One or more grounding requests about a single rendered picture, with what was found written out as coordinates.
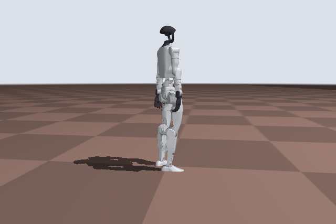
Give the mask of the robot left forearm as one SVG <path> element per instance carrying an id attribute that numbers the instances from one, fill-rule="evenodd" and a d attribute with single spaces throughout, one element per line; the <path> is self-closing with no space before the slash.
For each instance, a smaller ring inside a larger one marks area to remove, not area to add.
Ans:
<path id="1" fill-rule="evenodd" d="M 161 87 L 163 87 L 162 86 L 162 84 L 163 84 L 163 78 L 160 78 L 160 76 L 157 74 L 156 75 L 156 79 L 157 79 L 157 85 L 156 85 L 156 89 L 157 89 L 157 94 L 160 94 L 161 93 Z"/>

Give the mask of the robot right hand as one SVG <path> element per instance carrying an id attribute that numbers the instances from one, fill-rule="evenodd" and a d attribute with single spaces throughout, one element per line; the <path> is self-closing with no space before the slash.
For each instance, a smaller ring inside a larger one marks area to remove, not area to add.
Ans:
<path id="1" fill-rule="evenodd" d="M 176 96 L 175 97 L 177 98 L 177 100 L 176 100 L 176 106 L 175 106 L 175 109 L 172 110 L 172 112 L 177 112 L 180 109 L 180 105 L 181 105 L 181 97 L 182 96 L 180 96 L 180 92 L 179 91 L 176 91 Z"/>

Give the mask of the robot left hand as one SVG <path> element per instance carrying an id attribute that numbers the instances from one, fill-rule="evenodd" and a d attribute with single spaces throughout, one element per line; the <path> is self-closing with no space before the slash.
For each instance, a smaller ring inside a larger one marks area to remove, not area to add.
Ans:
<path id="1" fill-rule="evenodd" d="M 160 109 L 160 106 L 162 108 L 162 103 L 159 101 L 159 94 L 157 94 L 157 89 L 156 89 L 156 92 L 155 92 L 155 103 L 154 103 L 154 106 L 159 108 Z M 163 103 L 164 104 L 164 103 Z M 159 106 L 159 107 L 158 107 Z"/>

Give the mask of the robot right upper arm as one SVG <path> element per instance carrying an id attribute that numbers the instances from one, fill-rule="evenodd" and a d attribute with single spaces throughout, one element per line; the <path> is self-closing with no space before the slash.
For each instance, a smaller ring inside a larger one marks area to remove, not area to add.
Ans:
<path id="1" fill-rule="evenodd" d="M 179 48 L 178 47 L 169 47 L 169 54 L 171 55 L 171 65 L 172 65 L 172 74 L 175 76 L 176 69 L 179 64 Z"/>

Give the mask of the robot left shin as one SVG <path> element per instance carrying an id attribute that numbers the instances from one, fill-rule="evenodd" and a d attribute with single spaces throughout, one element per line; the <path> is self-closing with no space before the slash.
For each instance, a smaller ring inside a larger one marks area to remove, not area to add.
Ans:
<path id="1" fill-rule="evenodd" d="M 161 162 L 164 162 L 165 150 L 166 150 L 166 135 L 159 133 L 159 127 L 157 128 L 157 130 L 158 130 L 157 139 L 159 147 L 159 161 L 161 160 Z"/>

